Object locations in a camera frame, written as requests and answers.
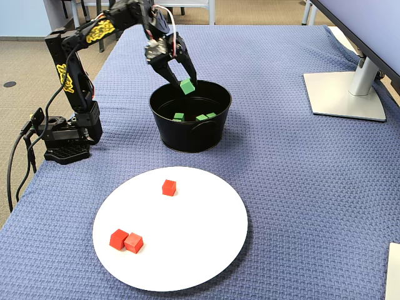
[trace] floor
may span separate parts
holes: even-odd
[[[217,0],[216,24],[290,24],[299,25],[303,18],[304,2],[299,0]],[[95,8],[90,7],[93,18]],[[175,9],[177,24],[208,24],[208,11],[198,8],[187,8],[185,16]],[[322,13],[318,13],[316,25],[333,25]],[[116,41],[114,36],[105,40],[106,50],[99,53],[96,46],[79,52],[85,70],[95,78]],[[3,141],[0,144],[0,227],[9,216],[6,173],[11,148],[19,134],[20,128],[29,120],[29,115],[38,107],[44,108],[47,101],[59,87],[59,79],[53,60],[44,42],[13,41],[0,42],[0,128]],[[16,81],[14,87],[5,88],[3,84]],[[389,91],[400,103],[400,97],[390,86],[390,80],[382,80]],[[52,103],[50,114],[70,116],[73,113],[66,96],[61,93]],[[37,165],[43,161],[44,144],[35,146]],[[17,148],[12,165],[12,193],[15,191],[26,172],[26,149],[22,143]]]

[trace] white plate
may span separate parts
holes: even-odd
[[[161,187],[176,181],[173,197]],[[137,253],[109,245],[117,229],[143,237]],[[148,291],[177,291],[210,280],[239,254],[248,230],[246,208],[226,181],[191,167],[165,167],[120,185],[93,224],[102,265],[120,281]]]

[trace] red cube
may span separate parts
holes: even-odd
[[[118,229],[111,235],[110,246],[117,250],[121,250],[124,247],[124,241],[129,234],[123,230]]]
[[[125,240],[125,248],[133,253],[138,253],[143,246],[143,238],[133,232]]]
[[[173,196],[176,191],[176,182],[171,180],[165,180],[162,185],[162,194],[167,196]]]

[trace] monitor stand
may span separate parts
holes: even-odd
[[[367,57],[356,72],[304,74],[314,114],[386,121],[382,103],[372,87],[379,68]]]

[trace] yellow robot logo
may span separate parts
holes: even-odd
[[[62,65],[58,64],[56,67],[57,67],[58,73],[60,74],[60,81],[62,84],[64,81],[64,78],[65,78],[65,74],[67,73],[67,70],[66,70],[67,66],[65,64],[62,64]],[[73,80],[71,79],[71,77],[69,77],[69,74],[67,74],[67,81],[65,82],[64,90],[66,92],[73,93],[74,92],[73,87],[74,87]]]
[[[99,24],[90,30],[86,36],[86,42],[92,43],[98,39],[103,38],[107,33],[111,33],[115,30],[115,27],[111,24],[110,20],[100,21]]]

